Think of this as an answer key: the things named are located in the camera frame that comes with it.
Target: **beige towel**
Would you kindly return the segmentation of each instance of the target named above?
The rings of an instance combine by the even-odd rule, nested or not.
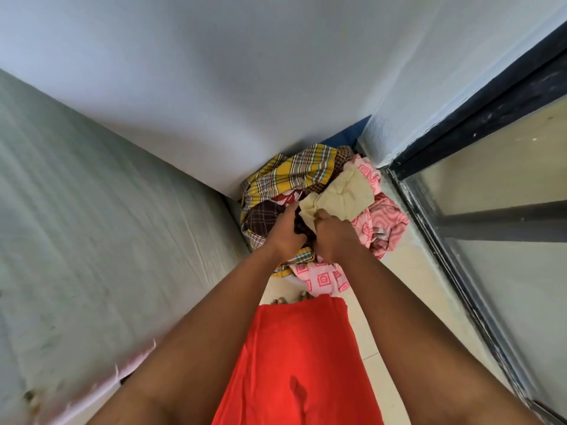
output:
[[[354,220],[374,203],[372,187],[358,168],[351,164],[333,180],[321,194],[310,193],[300,201],[299,215],[315,232],[315,212],[321,208],[341,220]]]

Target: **red clothing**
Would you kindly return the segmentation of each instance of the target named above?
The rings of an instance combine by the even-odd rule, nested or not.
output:
[[[383,425],[340,298],[262,305],[213,425]]]

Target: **hand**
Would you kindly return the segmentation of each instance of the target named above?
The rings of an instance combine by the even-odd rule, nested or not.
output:
[[[292,259],[307,241],[305,234],[295,234],[293,230],[295,209],[298,206],[299,201],[296,201],[278,216],[276,224],[264,242],[263,247],[271,249],[278,257],[280,264]]]
[[[352,224],[331,216],[324,209],[315,213],[315,231],[315,253],[327,262],[340,264],[347,252],[361,246]]]

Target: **pile of clothes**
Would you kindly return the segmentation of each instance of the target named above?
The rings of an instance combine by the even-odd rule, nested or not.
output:
[[[306,234],[307,242],[273,276],[294,274],[315,296],[350,286],[339,265],[325,262],[313,251],[318,209],[350,220],[360,242],[378,259],[396,247],[409,222],[382,193],[380,172],[348,146],[314,144],[292,157],[276,155],[242,183],[242,193],[240,226],[253,249],[265,242],[278,215],[300,201],[295,232]]]

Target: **blue cloth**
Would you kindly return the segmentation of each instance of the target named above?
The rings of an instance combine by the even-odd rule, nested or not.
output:
[[[362,134],[364,127],[368,123],[369,119],[370,116],[367,116],[366,118],[358,121],[357,123],[353,123],[350,127],[345,128],[340,133],[329,137],[321,143],[335,148],[339,146],[350,146],[351,148],[353,148],[356,144],[356,141]]]

